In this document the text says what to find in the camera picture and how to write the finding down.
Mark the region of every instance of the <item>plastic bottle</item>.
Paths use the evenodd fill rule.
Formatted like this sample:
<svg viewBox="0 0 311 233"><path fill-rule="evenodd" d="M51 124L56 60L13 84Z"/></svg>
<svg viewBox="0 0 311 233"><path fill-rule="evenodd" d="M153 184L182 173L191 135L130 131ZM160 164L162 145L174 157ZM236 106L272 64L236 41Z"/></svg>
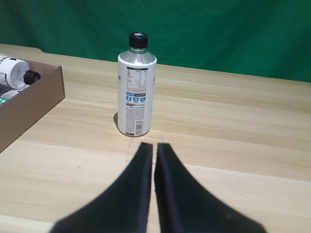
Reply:
<svg viewBox="0 0 311 233"><path fill-rule="evenodd" d="M39 73L30 70L27 62L0 54L0 84L24 89L40 78Z"/></svg>
<svg viewBox="0 0 311 233"><path fill-rule="evenodd" d="M118 57L118 128L127 136L141 136L151 126L156 57L146 50L145 33L131 33L129 46Z"/></svg>
<svg viewBox="0 0 311 233"><path fill-rule="evenodd" d="M10 98L16 96L20 90L15 90L9 86L0 84L0 105L7 102Z"/></svg>

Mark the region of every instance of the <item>brown cardboard box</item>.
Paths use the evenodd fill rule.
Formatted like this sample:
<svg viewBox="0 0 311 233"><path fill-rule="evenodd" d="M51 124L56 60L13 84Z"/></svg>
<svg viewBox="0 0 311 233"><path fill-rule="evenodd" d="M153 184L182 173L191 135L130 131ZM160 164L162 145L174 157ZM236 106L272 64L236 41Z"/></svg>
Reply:
<svg viewBox="0 0 311 233"><path fill-rule="evenodd" d="M41 79L0 105L0 152L65 98L61 66L21 59Z"/></svg>

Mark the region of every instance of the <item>green cloth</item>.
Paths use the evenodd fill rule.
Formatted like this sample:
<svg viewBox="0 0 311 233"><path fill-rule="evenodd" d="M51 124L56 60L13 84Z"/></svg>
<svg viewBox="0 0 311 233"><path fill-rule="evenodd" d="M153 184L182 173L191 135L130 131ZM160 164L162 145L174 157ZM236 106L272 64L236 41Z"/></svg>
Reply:
<svg viewBox="0 0 311 233"><path fill-rule="evenodd" d="M309 0L0 0L0 43L116 61L133 31L160 64L311 82Z"/></svg>

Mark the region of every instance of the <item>barcode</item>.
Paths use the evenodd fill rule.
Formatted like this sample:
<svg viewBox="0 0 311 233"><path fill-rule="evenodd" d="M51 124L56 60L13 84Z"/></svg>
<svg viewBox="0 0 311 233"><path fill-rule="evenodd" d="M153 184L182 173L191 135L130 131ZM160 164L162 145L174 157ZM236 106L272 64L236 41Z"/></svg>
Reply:
<svg viewBox="0 0 311 233"><path fill-rule="evenodd" d="M136 121L135 135L142 134L142 120Z"/></svg>

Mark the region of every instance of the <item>wooden tabletop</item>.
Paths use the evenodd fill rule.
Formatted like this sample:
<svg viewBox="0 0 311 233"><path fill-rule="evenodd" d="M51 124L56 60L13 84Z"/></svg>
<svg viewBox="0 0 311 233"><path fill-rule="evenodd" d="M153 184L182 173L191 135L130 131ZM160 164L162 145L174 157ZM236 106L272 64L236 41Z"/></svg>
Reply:
<svg viewBox="0 0 311 233"><path fill-rule="evenodd" d="M0 53L61 64L66 88L0 154L0 232L48 231L103 192L140 142L171 143L206 189L268 232L310 232L310 83L158 65L151 130L130 138L114 123L117 63L1 44Z"/></svg>

